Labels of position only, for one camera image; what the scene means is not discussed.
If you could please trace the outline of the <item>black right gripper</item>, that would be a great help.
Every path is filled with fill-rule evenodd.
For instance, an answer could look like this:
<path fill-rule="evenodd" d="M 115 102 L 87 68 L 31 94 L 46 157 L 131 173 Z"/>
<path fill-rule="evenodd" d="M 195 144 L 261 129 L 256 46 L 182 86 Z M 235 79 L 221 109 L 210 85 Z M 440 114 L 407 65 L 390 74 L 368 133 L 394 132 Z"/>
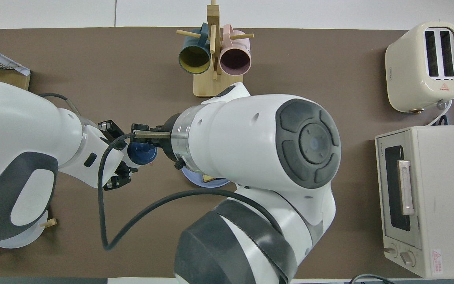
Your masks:
<path fill-rule="evenodd" d="M 166 132 L 172 134 L 173 127 L 176 120 L 179 118 L 179 114 L 171 116 L 163 125 L 158 125 L 155 127 L 149 127 L 145 124 L 133 123 L 131 125 L 131 131 L 152 131 L 152 132 Z M 148 143 L 153 145 L 156 148 L 162 148 L 166 156 L 175 162 L 175 168 L 180 170 L 184 167 L 184 160 L 182 158 L 177 158 L 172 148 L 171 138 L 149 138 Z"/>

